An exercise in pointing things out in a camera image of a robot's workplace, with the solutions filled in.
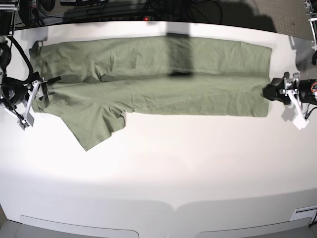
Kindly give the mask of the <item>green T-shirt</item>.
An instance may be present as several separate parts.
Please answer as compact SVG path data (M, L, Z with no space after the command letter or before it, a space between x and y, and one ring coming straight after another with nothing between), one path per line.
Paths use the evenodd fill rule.
M84 150L126 125L126 113L266 117L271 48L169 35L62 42L54 54L61 80L48 83L49 106Z

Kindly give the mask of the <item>black power strip red light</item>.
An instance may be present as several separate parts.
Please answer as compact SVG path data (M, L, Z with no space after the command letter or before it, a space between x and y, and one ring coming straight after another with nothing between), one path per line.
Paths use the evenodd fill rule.
M109 21L154 21L155 17L146 15L132 15L132 16L112 16L112 17L104 17L99 19L99 22L109 22Z

